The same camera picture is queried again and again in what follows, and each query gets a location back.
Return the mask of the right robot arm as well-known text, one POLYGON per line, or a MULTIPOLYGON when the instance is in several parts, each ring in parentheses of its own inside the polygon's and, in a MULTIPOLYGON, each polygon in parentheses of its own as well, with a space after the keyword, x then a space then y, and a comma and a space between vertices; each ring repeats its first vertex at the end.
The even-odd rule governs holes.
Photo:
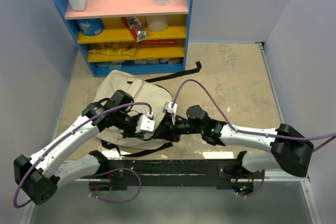
POLYGON ((229 125, 228 122, 211 119, 199 105, 187 109, 186 119, 176 114, 177 105, 167 102, 163 112, 165 124, 178 141, 180 135, 200 134, 210 145, 243 146, 255 152, 242 151, 235 164, 226 170, 239 178, 266 169, 282 169, 296 177, 306 177, 314 145, 288 124, 278 128, 256 129, 229 125))

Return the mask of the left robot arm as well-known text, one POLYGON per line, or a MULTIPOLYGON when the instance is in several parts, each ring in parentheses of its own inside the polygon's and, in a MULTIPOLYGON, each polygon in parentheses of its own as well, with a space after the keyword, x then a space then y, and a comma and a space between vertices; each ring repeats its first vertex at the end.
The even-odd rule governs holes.
POLYGON ((78 178, 105 177, 109 174, 109 161, 99 151, 91 151, 70 163, 64 161, 86 141, 111 126, 138 134, 151 130, 144 124, 151 122, 152 118, 152 107, 148 103, 135 102, 122 90, 116 91, 110 98, 90 103, 75 122, 51 143, 29 157, 20 155, 14 160, 14 177, 18 186, 13 199, 14 207, 27 205, 17 202, 21 191, 28 196, 28 202, 41 205, 57 189, 78 178))

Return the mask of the beige canvas backpack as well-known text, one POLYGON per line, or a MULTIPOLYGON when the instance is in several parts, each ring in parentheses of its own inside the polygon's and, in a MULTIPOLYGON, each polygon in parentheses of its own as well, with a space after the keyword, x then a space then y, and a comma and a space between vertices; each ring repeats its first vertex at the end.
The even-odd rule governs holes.
POLYGON ((201 68, 202 65, 198 61, 194 69, 147 80, 119 70, 110 72, 98 86, 94 101, 102 103, 107 98, 120 100, 120 92, 123 91, 132 98, 132 102, 150 104, 154 113, 155 132, 147 136, 136 136, 132 132, 113 126, 103 130, 96 138, 101 140, 104 148, 116 149, 119 155, 124 157, 141 157, 172 147, 174 142, 180 140, 180 135, 170 132, 171 119, 165 118, 164 106, 167 102, 172 102, 173 98, 167 89, 155 83, 198 73, 201 68), (140 152, 123 155, 120 151, 121 147, 138 149, 140 152))

